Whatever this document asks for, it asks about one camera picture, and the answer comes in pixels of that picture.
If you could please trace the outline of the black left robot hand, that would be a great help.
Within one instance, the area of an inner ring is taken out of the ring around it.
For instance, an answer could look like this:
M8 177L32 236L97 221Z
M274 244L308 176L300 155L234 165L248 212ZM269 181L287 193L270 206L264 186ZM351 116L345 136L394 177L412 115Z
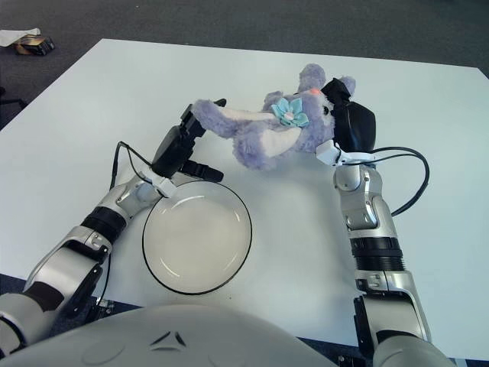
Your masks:
M206 133L191 109L192 104L181 115L181 123L168 131L150 167L155 174L166 178L179 172L189 177L220 183L224 178L221 171L191 160L196 139Z

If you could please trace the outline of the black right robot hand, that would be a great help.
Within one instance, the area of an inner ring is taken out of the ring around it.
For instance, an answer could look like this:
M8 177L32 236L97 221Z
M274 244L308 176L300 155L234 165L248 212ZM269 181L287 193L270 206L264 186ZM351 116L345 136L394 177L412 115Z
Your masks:
M345 152L370 152L376 140L375 114L351 100L356 82L351 77L333 78L322 92L332 104L334 142Z

